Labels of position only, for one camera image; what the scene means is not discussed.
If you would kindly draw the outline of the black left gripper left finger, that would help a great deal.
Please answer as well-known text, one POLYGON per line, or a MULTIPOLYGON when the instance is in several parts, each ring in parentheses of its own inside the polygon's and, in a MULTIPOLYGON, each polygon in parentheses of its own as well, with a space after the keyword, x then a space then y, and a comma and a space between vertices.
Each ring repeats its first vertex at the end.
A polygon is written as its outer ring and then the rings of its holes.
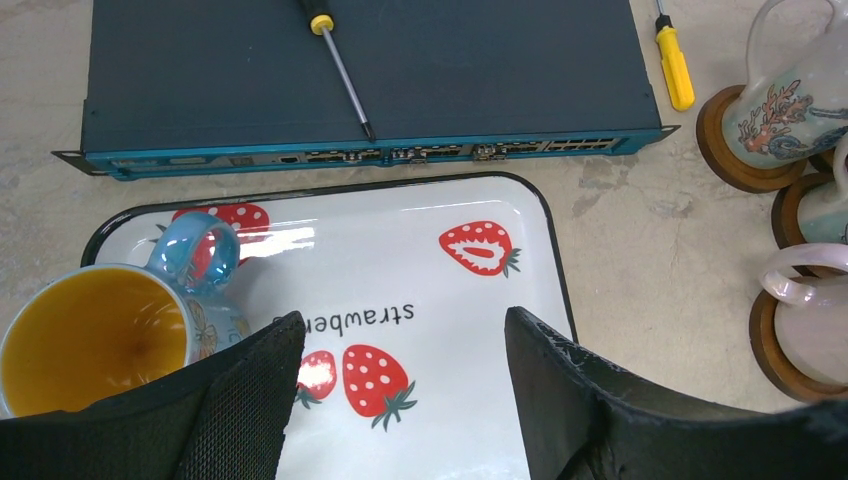
POLYGON ((79 412, 1 423, 4 479, 273 479, 297 390, 293 311, 210 357, 79 412))

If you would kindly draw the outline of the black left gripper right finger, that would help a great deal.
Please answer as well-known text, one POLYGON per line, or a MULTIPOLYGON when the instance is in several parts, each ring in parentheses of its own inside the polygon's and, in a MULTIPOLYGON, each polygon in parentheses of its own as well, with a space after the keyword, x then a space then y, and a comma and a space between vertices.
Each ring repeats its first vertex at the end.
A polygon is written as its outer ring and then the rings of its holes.
POLYGON ((522 307, 505 316, 508 366, 534 479, 843 479, 847 404, 773 414, 648 381, 522 307))

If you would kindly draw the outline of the blue butterfly mug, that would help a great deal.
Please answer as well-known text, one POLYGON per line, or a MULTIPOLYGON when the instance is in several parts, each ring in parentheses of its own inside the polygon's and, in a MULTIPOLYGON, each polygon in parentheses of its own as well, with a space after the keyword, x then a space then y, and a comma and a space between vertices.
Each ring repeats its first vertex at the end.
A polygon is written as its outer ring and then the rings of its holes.
POLYGON ((80 411, 244 340, 249 324, 224 294, 239 261, 234 229, 190 212, 145 265, 96 264, 53 281, 2 339, 3 411, 80 411))

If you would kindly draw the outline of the purple interior mug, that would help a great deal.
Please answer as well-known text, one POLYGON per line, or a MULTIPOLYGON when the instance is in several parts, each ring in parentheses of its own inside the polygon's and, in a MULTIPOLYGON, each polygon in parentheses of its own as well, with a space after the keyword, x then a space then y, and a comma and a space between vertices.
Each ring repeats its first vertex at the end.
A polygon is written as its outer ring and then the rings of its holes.
POLYGON ((775 333, 789 363, 807 377, 832 386, 847 385, 847 246, 806 243, 769 257, 759 281, 777 300, 775 333), (793 280, 796 266, 839 270, 831 278, 793 280))

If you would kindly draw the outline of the cream floral mug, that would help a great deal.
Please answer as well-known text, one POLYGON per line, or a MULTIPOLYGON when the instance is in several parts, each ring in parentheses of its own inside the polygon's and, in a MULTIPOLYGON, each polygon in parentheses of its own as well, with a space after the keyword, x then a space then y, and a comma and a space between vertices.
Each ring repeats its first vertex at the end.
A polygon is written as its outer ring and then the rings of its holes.
POLYGON ((744 164, 772 169, 829 150, 847 132, 847 3, 831 1, 824 32, 781 64, 763 64, 767 1, 751 24, 747 82, 723 114, 722 133, 744 164))

